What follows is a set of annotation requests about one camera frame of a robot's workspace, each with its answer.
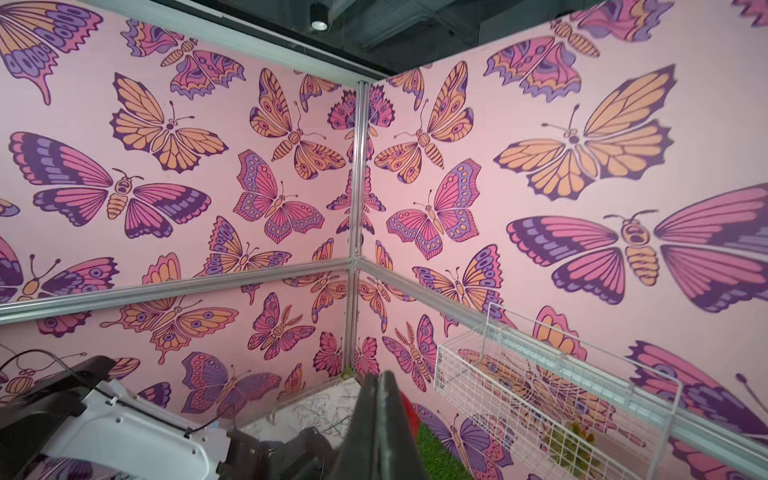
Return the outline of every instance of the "ceiling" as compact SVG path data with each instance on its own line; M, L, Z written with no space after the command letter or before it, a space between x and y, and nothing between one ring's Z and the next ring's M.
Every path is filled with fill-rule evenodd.
M310 5L329 9L330 29L311 29ZM385 74L409 70L545 23L597 0L203 0Z

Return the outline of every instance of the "pink wall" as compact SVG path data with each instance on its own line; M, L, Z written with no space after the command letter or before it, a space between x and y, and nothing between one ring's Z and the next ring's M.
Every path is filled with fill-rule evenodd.
M372 139L387 210L369 215L364 254L379 260L378 240L392 270L478 311L550 306L582 338L675 371L688 409L768 433L752 395L768 398L768 113L754 90L725 88L768 74L755 61L768 16L765 2L734 3L606 2L382 82L397 119ZM461 330L394 293L361 293L388 317L383 333L382 309L360 309L382 369L402 371L382 345L393 326L426 313L436 343ZM452 419L429 386L399 384ZM728 472L673 447L673 471Z

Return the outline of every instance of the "red object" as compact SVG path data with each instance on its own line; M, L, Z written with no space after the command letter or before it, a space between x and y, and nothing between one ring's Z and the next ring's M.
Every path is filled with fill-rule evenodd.
M411 434L413 435L413 439L416 440L416 436L419 434L419 414L416 413L405 393L400 392L400 396L402 397L402 404L406 408L406 415L408 415L408 425L411 427Z

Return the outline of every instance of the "small plant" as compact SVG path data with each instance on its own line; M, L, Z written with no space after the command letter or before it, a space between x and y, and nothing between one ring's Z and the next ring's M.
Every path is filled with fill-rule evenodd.
M594 433L587 434L587 429L583 429L579 422L566 423L565 428L573 435L569 435L559 425L547 434L545 443L549 448L549 455L574 477L585 478L590 468L600 466L600 461L593 458L594 449L590 446L594 444ZM584 441L579 442L574 436Z

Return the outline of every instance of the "horizontal rail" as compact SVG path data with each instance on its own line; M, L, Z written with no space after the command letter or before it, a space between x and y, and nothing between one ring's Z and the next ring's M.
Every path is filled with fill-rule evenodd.
M353 262L361 271L367 272L379 280L408 293L426 306L458 320L462 325L470 329L478 329L485 326L484 314L468 309L461 303L449 300L439 293L414 281L407 280L404 276L387 270L370 260L355 259ZM511 331L510 334L519 336L522 343L530 343L532 346L540 344L524 333ZM515 351L523 356L529 355L528 358L536 361L533 358L535 349L527 350L518 346ZM570 362L579 361L573 357L566 356L562 362L555 362L546 368L555 375L562 376L563 378L571 377L573 379L573 370L568 367ZM579 365L589 366L589 364L582 362L579 362ZM613 381L616 385L615 391L627 391L629 384L625 380L596 369L593 366L589 367L603 376L603 378ZM646 402L663 402L659 397L641 389L635 389L633 396L641 397ZM643 409L637 412L637 414L642 416L642 412ZM660 419L652 418L648 419L648 421L651 425L659 426L658 422ZM701 450L705 455L735 468L750 478L768 480L768 449L745 435L726 429L686 409L678 409L670 436L687 443L695 449Z
M94 293L50 296L27 302L5 303L0 305L0 325L49 316L66 315L67 313L99 310L129 303L147 302L149 300L168 298L169 296L211 292L249 283L271 282L293 276L309 275L311 273L347 270L348 268L349 259L339 258L322 262L299 263L297 265L272 266L251 272L199 276L174 282L127 286Z

